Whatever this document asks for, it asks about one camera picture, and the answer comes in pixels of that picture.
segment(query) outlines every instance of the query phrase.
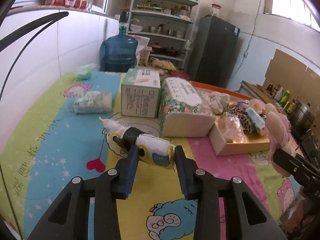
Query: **leopard print fabric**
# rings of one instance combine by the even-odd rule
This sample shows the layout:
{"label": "leopard print fabric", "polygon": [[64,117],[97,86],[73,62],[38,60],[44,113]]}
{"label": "leopard print fabric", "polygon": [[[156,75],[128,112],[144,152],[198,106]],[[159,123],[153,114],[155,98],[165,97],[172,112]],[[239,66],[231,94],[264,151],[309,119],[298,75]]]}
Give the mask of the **leopard print fabric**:
{"label": "leopard print fabric", "polygon": [[227,106],[223,112],[237,116],[240,119],[245,134],[250,134],[254,131],[254,126],[242,106]]}

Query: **bed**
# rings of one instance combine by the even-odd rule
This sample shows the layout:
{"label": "bed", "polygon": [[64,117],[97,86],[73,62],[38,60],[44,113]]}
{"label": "bed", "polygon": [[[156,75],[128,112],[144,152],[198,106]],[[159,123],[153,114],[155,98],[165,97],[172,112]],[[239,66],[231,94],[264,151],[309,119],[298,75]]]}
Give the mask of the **bed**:
{"label": "bed", "polygon": [[[119,160],[120,156],[104,140],[99,116],[159,136],[157,119],[121,116],[123,77],[121,73],[93,72],[91,79],[76,82],[73,75],[66,74],[43,93],[16,126],[0,161],[25,239],[73,177],[95,178]],[[110,91],[113,112],[77,115],[73,110],[74,96],[88,90]],[[299,191],[300,186],[292,177],[284,179],[274,171],[266,152],[217,157],[208,137],[168,139],[174,145],[182,145],[188,158],[215,177],[241,177],[276,220]],[[3,181],[0,181],[0,201],[0,215],[16,229]],[[222,204],[220,200],[221,239],[225,240]],[[90,240],[93,239],[93,207],[94,198],[90,201]],[[118,200],[117,207],[123,240],[193,238],[197,202],[184,199],[174,170],[139,162],[132,193],[127,200]],[[165,220],[169,213],[179,218],[178,225],[172,226]]]}

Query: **blue water bottle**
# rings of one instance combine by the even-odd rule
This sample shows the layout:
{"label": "blue water bottle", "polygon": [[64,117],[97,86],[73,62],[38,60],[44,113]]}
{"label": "blue water bottle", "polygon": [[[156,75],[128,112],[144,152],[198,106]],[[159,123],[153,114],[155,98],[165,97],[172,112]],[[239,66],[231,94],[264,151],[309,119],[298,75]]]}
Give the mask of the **blue water bottle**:
{"label": "blue water bottle", "polygon": [[105,49],[104,71],[127,72],[135,65],[138,42],[135,38],[125,34],[128,19],[129,11],[122,11],[119,19],[119,34],[103,42]]}

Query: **electrical wire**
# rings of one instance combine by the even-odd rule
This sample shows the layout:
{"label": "electrical wire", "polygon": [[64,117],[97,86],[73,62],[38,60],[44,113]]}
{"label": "electrical wire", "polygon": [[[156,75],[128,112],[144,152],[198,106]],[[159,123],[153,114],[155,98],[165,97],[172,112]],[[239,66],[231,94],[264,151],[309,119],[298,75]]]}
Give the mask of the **electrical wire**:
{"label": "electrical wire", "polygon": [[242,67],[243,62],[244,62],[245,59],[247,58],[246,55],[248,55],[248,51],[249,51],[249,48],[250,48],[250,43],[251,43],[253,34],[254,34],[255,30],[256,30],[256,22],[257,22],[257,18],[258,18],[258,15],[259,15],[259,10],[260,10],[260,7],[261,7],[261,2],[262,2],[262,0],[260,0],[260,2],[259,2],[257,15],[256,15],[256,17],[255,17],[255,19],[254,19],[254,26],[253,26],[253,30],[252,30],[251,37],[250,37],[250,39],[249,39],[249,43],[248,43],[247,49],[245,50],[245,52],[244,52],[244,54],[243,54],[243,58],[242,58],[242,61],[241,61],[240,65],[239,65],[239,67],[238,67],[237,70],[232,74],[232,76],[230,77],[229,82],[231,82],[231,80],[233,80],[233,78],[236,76],[236,74],[238,73],[238,71],[239,71],[240,68]]}
{"label": "electrical wire", "polygon": [[[59,17],[58,17],[58,16],[55,16],[55,15],[48,15],[48,16],[51,16],[51,17],[47,17],[47,16],[46,16],[46,17],[43,17],[43,18],[41,18],[41,19],[38,19],[38,20],[39,20],[38,22],[42,23],[42,25],[43,25],[44,23],[47,23],[47,22],[48,22],[48,19],[53,18],[53,20],[51,20],[50,23],[48,23],[45,27],[43,27],[41,30],[39,30],[39,31],[25,44],[25,46],[22,48],[22,50],[20,51],[20,53],[19,53],[18,56],[16,57],[15,61],[13,62],[12,66],[11,66],[11,68],[9,69],[9,71],[8,71],[8,73],[7,73],[7,76],[6,76],[5,80],[4,80],[4,84],[3,84],[2,89],[1,89],[1,92],[0,92],[0,102],[1,102],[1,98],[2,98],[3,92],[4,92],[5,85],[6,85],[6,83],[7,83],[7,81],[8,81],[8,78],[9,78],[9,76],[10,76],[10,74],[11,74],[11,71],[12,71],[13,67],[15,66],[15,64],[17,63],[17,61],[18,61],[18,59],[20,58],[20,56],[21,56],[21,54],[23,53],[23,51],[27,48],[27,46],[28,46],[41,32],[43,32],[45,29],[47,29],[48,27],[50,27],[51,25],[53,25],[54,23],[56,23],[56,22],[57,22],[58,20],[60,20],[61,18],[68,16],[68,13],[67,13],[67,14],[60,14]],[[9,42],[7,43],[7,46],[10,45],[10,44],[12,44],[14,41],[16,41],[17,39],[19,39],[19,38],[22,37],[23,35],[29,33],[29,32],[31,31],[30,28],[31,28],[32,30],[34,30],[34,29],[37,28],[37,27],[28,24],[28,25],[25,25],[25,26],[21,27],[21,28],[18,29],[17,31],[13,32],[12,34],[9,34],[9,35],[7,36],[7,37],[10,37],[9,39],[7,39],[7,41],[9,41]],[[4,190],[5,190],[5,192],[6,192],[6,195],[7,195],[8,201],[9,201],[9,205],[10,205],[10,208],[11,208],[11,211],[12,211],[12,214],[13,214],[13,218],[14,218],[14,221],[15,221],[15,223],[16,223],[16,225],[17,225],[17,229],[18,229],[19,236],[20,236],[21,240],[23,240],[21,228],[20,228],[19,223],[18,223],[18,218],[17,218],[17,215],[16,215],[16,213],[15,213],[15,211],[14,211],[14,208],[13,208],[13,205],[12,205],[12,201],[11,201],[11,198],[10,198],[10,195],[9,195],[9,191],[8,191],[8,188],[7,188],[5,179],[4,179],[4,173],[3,173],[3,170],[2,170],[1,162],[0,162],[0,173],[1,173],[1,177],[2,177],[3,184],[4,184]]]}

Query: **window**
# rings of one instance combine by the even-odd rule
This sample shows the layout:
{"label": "window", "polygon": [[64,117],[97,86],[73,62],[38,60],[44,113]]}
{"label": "window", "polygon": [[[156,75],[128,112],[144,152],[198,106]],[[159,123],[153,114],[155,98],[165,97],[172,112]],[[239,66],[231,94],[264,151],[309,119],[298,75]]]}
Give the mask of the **window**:
{"label": "window", "polygon": [[303,0],[266,0],[265,13],[286,17],[320,31]]}

